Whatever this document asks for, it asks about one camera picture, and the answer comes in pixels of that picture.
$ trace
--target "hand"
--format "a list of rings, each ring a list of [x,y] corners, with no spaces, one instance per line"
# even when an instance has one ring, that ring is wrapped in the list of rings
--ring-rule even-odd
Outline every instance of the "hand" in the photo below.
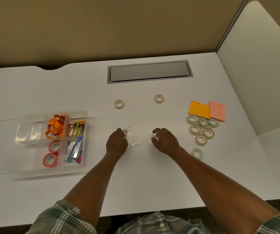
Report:
[[[122,129],[118,128],[114,131],[107,140],[106,153],[111,157],[115,157],[117,161],[126,152],[128,141],[124,139]]]
[[[152,137],[151,140],[155,148],[162,153],[172,156],[181,149],[177,138],[166,128],[156,128],[152,131],[152,133],[156,133],[156,136],[159,137],[158,140],[154,137]]]

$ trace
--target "tape roll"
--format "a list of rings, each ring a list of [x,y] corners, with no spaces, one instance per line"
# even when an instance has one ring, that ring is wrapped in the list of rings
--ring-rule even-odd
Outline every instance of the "tape roll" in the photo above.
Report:
[[[61,141],[54,140],[49,144],[48,150],[50,153],[59,153],[61,146]]]
[[[208,126],[208,120],[207,118],[204,117],[200,117],[197,121],[198,125],[200,125],[200,127],[205,128],[206,126]]]
[[[197,123],[198,117],[194,114],[189,114],[186,118],[187,122],[190,124],[195,124]]]
[[[198,145],[204,146],[207,143],[207,139],[203,134],[199,134],[195,137],[195,141]]]
[[[155,96],[155,102],[157,102],[158,104],[162,103],[164,101],[164,96],[161,94],[158,94]]]
[[[219,125],[219,121],[216,118],[211,118],[208,120],[208,125],[212,128],[216,128]]]
[[[213,129],[211,129],[210,127],[204,128],[202,134],[205,136],[206,139],[211,139],[215,135]]]
[[[202,160],[204,157],[204,153],[200,148],[194,148],[191,150],[191,155],[199,160]]]
[[[116,100],[115,103],[114,103],[114,105],[115,105],[115,108],[117,108],[117,109],[122,109],[123,106],[124,106],[124,102],[121,101],[121,100]]]
[[[201,130],[202,129],[197,124],[190,126],[190,132],[191,132],[192,135],[198,135],[201,132]]]
[[[43,165],[47,168],[53,168],[57,164],[58,164],[58,156],[55,153],[49,153],[43,159]]]

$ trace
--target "sticky note pad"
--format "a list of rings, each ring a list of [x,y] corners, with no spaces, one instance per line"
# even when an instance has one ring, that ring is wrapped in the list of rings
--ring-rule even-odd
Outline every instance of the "sticky note pad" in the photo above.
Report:
[[[216,118],[219,121],[225,121],[225,106],[224,104],[214,101],[209,102],[210,112],[209,115],[212,118]]]
[[[199,117],[205,117],[210,119],[209,106],[192,101],[189,108],[189,114],[194,114]]]

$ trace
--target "red tape roll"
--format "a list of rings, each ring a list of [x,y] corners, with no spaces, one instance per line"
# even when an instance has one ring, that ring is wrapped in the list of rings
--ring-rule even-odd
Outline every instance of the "red tape roll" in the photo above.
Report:
[[[58,156],[55,153],[49,153],[43,159],[43,165],[47,168],[53,168],[57,164],[58,164]]]
[[[59,147],[58,147],[58,149],[56,149],[56,150],[52,150],[51,149],[51,146],[52,146],[52,144],[55,144],[55,143],[58,143],[59,144]],[[52,141],[50,144],[49,144],[49,152],[50,153],[59,153],[59,151],[60,151],[60,146],[61,146],[61,141],[59,141],[59,140],[54,140],[54,141]]]

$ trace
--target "white desk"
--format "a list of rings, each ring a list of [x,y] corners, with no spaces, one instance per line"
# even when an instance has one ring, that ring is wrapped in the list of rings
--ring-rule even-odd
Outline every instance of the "white desk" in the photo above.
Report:
[[[109,65],[186,59],[193,78],[107,84]],[[79,82],[77,90],[70,91],[74,82]],[[165,97],[162,104],[154,102],[156,94]],[[121,110],[114,107],[118,99],[124,101]],[[203,161],[265,200],[280,199],[280,184],[215,53],[77,63],[51,71],[33,66],[0,69],[0,120],[25,113],[88,111],[92,119],[87,170],[105,154],[112,131],[133,126],[141,144],[128,149],[116,165],[102,216],[204,205],[180,168],[150,140],[154,128],[166,127],[187,151],[196,147],[185,120],[191,100],[226,105],[226,122],[214,129],[215,137],[202,147]],[[15,128],[17,123],[0,122],[0,129]],[[9,144],[15,131],[5,133],[9,136],[3,136],[0,144]],[[9,149],[1,146],[0,157]],[[9,181],[0,175],[0,226],[32,223],[81,177]]]

